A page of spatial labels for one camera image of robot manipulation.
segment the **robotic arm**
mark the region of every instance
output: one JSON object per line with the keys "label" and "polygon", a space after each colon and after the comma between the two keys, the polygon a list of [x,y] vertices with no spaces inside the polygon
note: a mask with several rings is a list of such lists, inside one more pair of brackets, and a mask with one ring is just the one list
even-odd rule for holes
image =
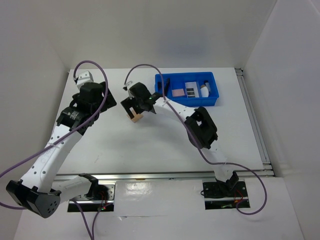
{"label": "robotic arm", "polygon": [[[121,102],[121,105],[126,110],[130,119],[134,120],[139,114],[143,112],[151,112],[154,114],[162,114],[171,119],[179,120],[176,114],[168,106],[161,94],[155,92],[151,94],[147,87],[138,82],[132,85],[128,82],[126,89],[129,97]],[[174,101],[170,104],[177,111],[179,116],[183,119],[185,125],[195,137],[198,145],[202,149],[203,154],[212,162],[223,163],[227,158],[222,153],[218,144],[217,127],[210,117],[208,111],[200,106],[199,108],[192,108],[181,105]],[[192,145],[195,143],[188,135]],[[237,184],[239,177],[233,170],[231,165],[212,165],[215,178],[220,183],[220,189],[227,195]]]}
{"label": "robotic arm", "polygon": [[[59,182],[56,188],[52,189],[55,176],[69,152],[86,133],[87,128],[99,118],[99,114],[59,144],[54,145],[54,142],[90,118],[99,108],[106,92],[105,82],[93,82],[89,71],[80,74],[76,84],[79,93],[72,96],[70,105],[61,112],[46,145],[53,147],[41,154],[19,181],[11,180],[6,186],[6,190],[18,205],[43,218],[50,217],[60,203],[79,195],[93,198],[101,189],[98,179],[85,173],[74,179]],[[106,102],[100,112],[105,112],[115,105],[117,103],[108,90]]]}

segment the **white wall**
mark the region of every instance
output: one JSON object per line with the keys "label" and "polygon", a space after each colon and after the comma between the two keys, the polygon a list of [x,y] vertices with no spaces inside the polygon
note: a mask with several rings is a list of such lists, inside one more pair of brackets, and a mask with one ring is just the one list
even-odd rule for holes
{"label": "white wall", "polygon": [[278,0],[244,68],[306,240],[319,239],[320,1]]}
{"label": "white wall", "polygon": [[69,68],[243,67],[275,1],[32,0]]}
{"label": "white wall", "polygon": [[[46,35],[39,31],[24,1],[1,1],[0,8],[0,172],[40,150],[55,121],[66,69]],[[19,179],[23,165],[0,179],[0,201],[9,203],[9,179]],[[0,207],[0,238],[10,240],[21,211]]]}

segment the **blue tray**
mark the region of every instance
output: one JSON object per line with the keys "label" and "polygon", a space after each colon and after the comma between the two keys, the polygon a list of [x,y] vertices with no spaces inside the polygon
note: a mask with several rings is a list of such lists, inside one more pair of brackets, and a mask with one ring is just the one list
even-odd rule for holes
{"label": "blue tray", "polygon": [[[167,97],[176,103],[188,106],[188,107],[197,107],[197,106],[214,106],[217,99],[219,98],[219,92],[216,85],[216,81],[212,72],[184,72],[184,73],[166,73],[163,74],[164,83],[166,84],[167,80],[170,79],[170,84],[167,92]],[[200,92],[200,86],[205,84],[205,81],[208,81],[211,92],[209,97],[202,97]],[[187,97],[187,91],[185,83],[187,82],[196,82],[199,92],[199,97]],[[161,83],[161,77],[159,74],[155,75],[155,85],[154,90],[162,94],[162,88],[158,87],[158,83]],[[184,96],[172,96],[172,90],[183,89]]]}

